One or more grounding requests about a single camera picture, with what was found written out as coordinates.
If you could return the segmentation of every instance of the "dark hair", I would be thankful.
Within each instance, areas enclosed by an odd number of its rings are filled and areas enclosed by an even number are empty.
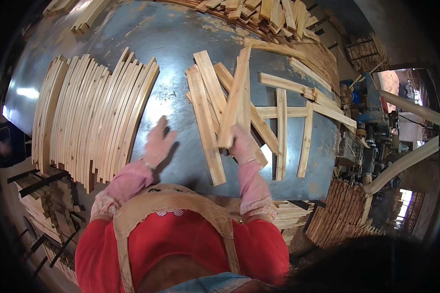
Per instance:
[[[284,287],[276,292],[405,291],[412,283],[421,252],[419,243],[400,237],[347,239],[294,258],[301,265],[292,268]]]

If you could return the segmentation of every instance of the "table surface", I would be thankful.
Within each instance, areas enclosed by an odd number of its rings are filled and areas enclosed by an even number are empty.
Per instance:
[[[222,156],[227,182],[215,187],[211,185],[194,110],[185,97],[188,85],[184,71],[194,64],[193,53],[207,50],[213,64],[222,62],[233,73],[236,57],[243,48],[242,39],[258,37],[215,16],[152,1],[111,2],[95,21],[94,28],[75,36],[70,28],[87,2],[80,0],[69,14],[44,18],[37,25],[13,74],[3,115],[23,132],[32,135],[39,91],[54,57],[62,54],[70,58],[89,53],[98,63],[114,70],[122,51],[128,46],[140,62],[146,63],[155,56],[160,66],[137,131],[131,160],[143,154],[147,133],[161,115],[166,115],[168,126],[178,131],[178,138],[159,180],[181,184],[203,194],[239,197],[238,165],[231,157]],[[255,106],[276,105],[275,89],[260,84],[258,72],[316,86],[332,99],[331,93],[313,79],[296,73],[286,56],[252,50],[251,101]],[[305,106],[305,100],[298,93],[287,91],[288,106]],[[277,120],[266,121],[277,133]],[[275,155],[266,145],[261,147],[269,164],[260,174],[274,199],[316,200],[327,196],[334,167],[337,126],[325,116],[314,113],[306,175],[297,178],[304,124],[303,117],[287,120],[284,180],[272,180]]]

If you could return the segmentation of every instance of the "apron strap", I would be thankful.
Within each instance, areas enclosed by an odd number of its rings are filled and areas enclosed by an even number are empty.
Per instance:
[[[188,209],[205,218],[223,237],[230,271],[241,274],[233,241],[233,224],[228,210],[184,186],[158,184],[142,190],[126,202],[113,219],[122,285],[126,293],[135,293],[129,263],[130,233],[149,214],[171,209]]]

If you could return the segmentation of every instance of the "hand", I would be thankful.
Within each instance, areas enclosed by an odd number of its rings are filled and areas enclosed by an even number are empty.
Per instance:
[[[236,158],[238,164],[241,166],[247,162],[255,160],[252,153],[252,136],[246,133],[239,125],[233,125],[231,127],[233,132],[234,141],[233,146],[230,148],[230,154]]]
[[[147,144],[145,145],[145,155],[142,160],[147,167],[155,169],[167,156],[173,142],[178,133],[173,130],[170,131],[166,137],[164,135],[165,127],[168,124],[166,116],[161,116],[155,126],[147,136]]]

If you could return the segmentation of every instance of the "flexible hose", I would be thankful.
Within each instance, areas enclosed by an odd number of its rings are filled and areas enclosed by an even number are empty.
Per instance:
[[[430,110],[427,107],[423,107],[416,103],[410,102],[403,97],[393,95],[390,92],[387,91],[379,91],[379,92],[381,96],[385,97],[386,102],[393,104],[396,107],[404,109],[408,112],[414,113],[417,116],[422,117],[425,120],[428,120],[436,125],[440,125],[440,113]]]
[[[436,152],[438,152],[438,136],[394,162],[372,183],[364,185],[364,191],[370,195],[375,194],[385,186],[391,178]]]

